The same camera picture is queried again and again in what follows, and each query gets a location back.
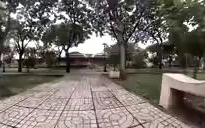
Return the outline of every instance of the tree branch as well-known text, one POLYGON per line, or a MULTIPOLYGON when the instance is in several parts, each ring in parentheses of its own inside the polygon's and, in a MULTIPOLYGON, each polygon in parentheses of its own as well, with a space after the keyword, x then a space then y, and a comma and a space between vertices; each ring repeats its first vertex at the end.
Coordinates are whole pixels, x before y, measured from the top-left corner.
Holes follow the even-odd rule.
POLYGON ((113 32, 114 36, 116 39, 118 39, 118 36, 117 36, 117 33, 115 32, 115 29, 114 29, 114 26, 112 25, 111 21, 112 21, 112 15, 111 15, 111 12, 109 12, 109 23, 110 23, 110 26, 111 26, 111 31, 113 32))

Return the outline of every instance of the green foliage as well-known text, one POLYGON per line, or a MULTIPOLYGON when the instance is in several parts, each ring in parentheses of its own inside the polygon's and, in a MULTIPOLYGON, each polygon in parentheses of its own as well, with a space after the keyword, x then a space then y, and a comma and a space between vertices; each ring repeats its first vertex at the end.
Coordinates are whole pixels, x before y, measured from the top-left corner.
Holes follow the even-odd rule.
POLYGON ((120 62, 120 55, 119 54, 111 54, 109 56, 109 58, 107 59, 108 64, 110 64, 111 66, 114 66, 114 70, 116 68, 116 66, 119 64, 120 62))
POLYGON ((148 58, 148 53, 146 50, 138 48, 134 52, 134 55, 132 58, 133 58, 134 68, 144 68, 146 67, 146 59, 148 58))
POLYGON ((23 62, 23 65, 29 68, 35 68, 35 65, 37 64, 37 60, 34 56, 29 56, 26 58, 23 62))
POLYGON ((149 58, 149 62, 153 64, 153 66, 157 67, 159 65, 159 58, 157 55, 152 55, 149 58))
POLYGON ((187 53, 199 58, 205 56, 205 32, 199 30, 188 32, 184 35, 183 43, 187 53))
POLYGON ((54 51, 46 51, 44 54, 44 61, 47 67, 51 68, 56 64, 56 54, 54 51))

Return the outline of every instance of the sky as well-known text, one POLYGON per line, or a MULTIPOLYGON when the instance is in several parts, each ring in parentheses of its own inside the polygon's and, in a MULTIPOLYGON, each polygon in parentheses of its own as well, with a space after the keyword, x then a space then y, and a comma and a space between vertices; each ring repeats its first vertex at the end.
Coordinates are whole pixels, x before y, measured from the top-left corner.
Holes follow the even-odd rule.
MULTIPOLYGON (((91 35, 90 39, 86 40, 83 44, 79 44, 78 47, 70 49, 70 52, 78 51, 85 54, 97 54, 103 52, 103 43, 107 45, 115 44, 115 40, 110 35, 105 34, 102 37, 97 37, 95 34, 91 35)), ((141 48, 146 48, 147 44, 138 44, 141 48)))

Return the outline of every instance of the bush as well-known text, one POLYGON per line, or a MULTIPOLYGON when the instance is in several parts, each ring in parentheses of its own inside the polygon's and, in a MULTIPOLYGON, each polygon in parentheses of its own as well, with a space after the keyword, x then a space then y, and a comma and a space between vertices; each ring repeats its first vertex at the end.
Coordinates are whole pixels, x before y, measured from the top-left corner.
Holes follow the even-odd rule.
POLYGON ((36 60, 35 57, 30 56, 30 57, 28 57, 27 59, 24 60, 23 64, 27 68, 34 68, 35 65, 37 64, 37 60, 36 60))

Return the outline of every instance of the lamp post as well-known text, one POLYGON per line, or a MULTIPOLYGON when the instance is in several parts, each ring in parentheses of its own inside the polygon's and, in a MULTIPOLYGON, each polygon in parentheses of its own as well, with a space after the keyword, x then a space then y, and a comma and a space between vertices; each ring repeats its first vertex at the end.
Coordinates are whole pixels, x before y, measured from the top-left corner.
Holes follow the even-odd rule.
POLYGON ((103 46, 104 46, 104 72, 107 72, 106 53, 105 53, 105 48, 107 44, 103 43, 103 46))

